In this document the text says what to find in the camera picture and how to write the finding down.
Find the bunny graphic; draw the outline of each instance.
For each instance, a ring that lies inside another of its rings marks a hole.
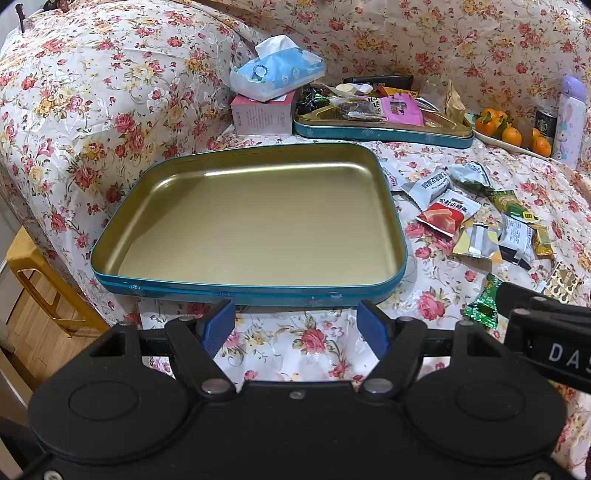
[[[559,132],[556,135],[555,141],[559,142],[558,146],[560,147],[560,157],[556,160],[564,161],[567,158],[566,154],[566,139],[567,139],[567,132],[569,130],[569,122],[570,118],[573,116],[573,106],[567,105],[566,106],[566,115],[563,118],[562,114],[558,114],[558,121],[560,122],[560,126],[558,128]]]

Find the candy wrapper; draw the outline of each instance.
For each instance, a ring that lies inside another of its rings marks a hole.
[[[305,115],[330,104],[330,91],[321,86],[306,85],[297,103],[298,115]]]
[[[521,206],[513,190],[494,190],[488,192],[487,195],[500,212],[506,213],[520,222],[532,223],[538,221],[531,212]]]
[[[548,235],[548,227],[540,223],[531,223],[530,227],[534,229],[534,238],[532,245],[536,255],[554,255],[552,244],[550,243],[550,236]]]
[[[529,270],[534,259],[531,247],[533,233],[526,223],[503,214],[503,235],[499,242],[502,257]]]
[[[386,177],[386,181],[388,183],[388,187],[390,188],[391,192],[398,192],[402,190],[402,185],[404,184],[404,179],[398,170],[388,162],[388,160],[380,161],[379,165],[382,167],[382,171],[384,172],[384,176]]]
[[[453,181],[459,183],[466,190],[479,192],[492,189],[492,182],[486,173],[486,169],[478,162],[471,161],[451,165],[447,173]]]
[[[580,283],[582,279],[573,270],[558,262],[548,280],[539,285],[538,291],[560,303],[568,303]]]
[[[464,309],[464,317],[483,324],[488,328],[496,328],[499,316],[496,310],[496,291],[503,281],[489,273],[484,280],[484,288],[480,295]]]
[[[415,92],[413,90],[404,90],[402,88],[384,87],[381,85],[375,87],[374,92],[377,92],[377,94],[380,98],[389,97],[390,95],[394,95],[396,93],[407,93],[413,98],[416,98],[418,96],[418,92]]]
[[[448,236],[454,236],[458,227],[478,210],[480,203],[448,190],[441,195],[417,220]]]
[[[433,199],[447,190],[449,184],[450,179],[447,173],[440,168],[436,168],[426,179],[403,184],[401,190],[406,192],[424,212]]]
[[[465,227],[453,252],[466,257],[487,258],[493,263],[503,261],[499,250],[498,230],[482,223]]]

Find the purple bottle cap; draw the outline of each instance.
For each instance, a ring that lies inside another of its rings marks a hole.
[[[562,77],[562,94],[584,102],[586,99],[585,85],[580,80],[565,75]]]

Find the tissue box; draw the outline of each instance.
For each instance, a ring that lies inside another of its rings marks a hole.
[[[291,135],[296,111],[296,92],[291,91],[266,103],[236,95],[230,104],[238,135]]]

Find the tin tray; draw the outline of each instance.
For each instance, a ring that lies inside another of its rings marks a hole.
[[[242,305],[387,298],[406,243],[378,159],[348,143],[273,145],[151,167],[95,245],[107,290]]]
[[[446,116],[421,108],[426,125],[404,125],[389,122],[354,122],[339,117],[329,105],[296,117],[296,133],[307,138],[386,142],[414,142],[440,147],[468,148],[474,134],[469,125],[458,125]]]

